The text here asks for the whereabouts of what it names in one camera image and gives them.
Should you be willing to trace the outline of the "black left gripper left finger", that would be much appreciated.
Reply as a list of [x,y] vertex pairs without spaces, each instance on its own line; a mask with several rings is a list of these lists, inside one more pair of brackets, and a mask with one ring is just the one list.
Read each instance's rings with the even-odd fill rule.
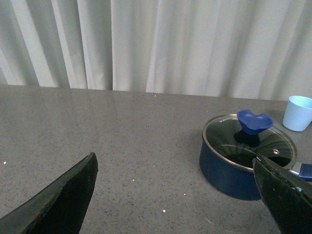
[[98,173],[95,153],[0,220],[2,234],[78,234]]

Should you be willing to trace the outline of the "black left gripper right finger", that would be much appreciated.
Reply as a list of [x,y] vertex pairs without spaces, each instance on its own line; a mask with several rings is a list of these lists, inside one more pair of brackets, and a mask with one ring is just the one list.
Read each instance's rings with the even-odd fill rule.
[[312,185],[263,155],[253,159],[260,196],[282,234],[312,232]]

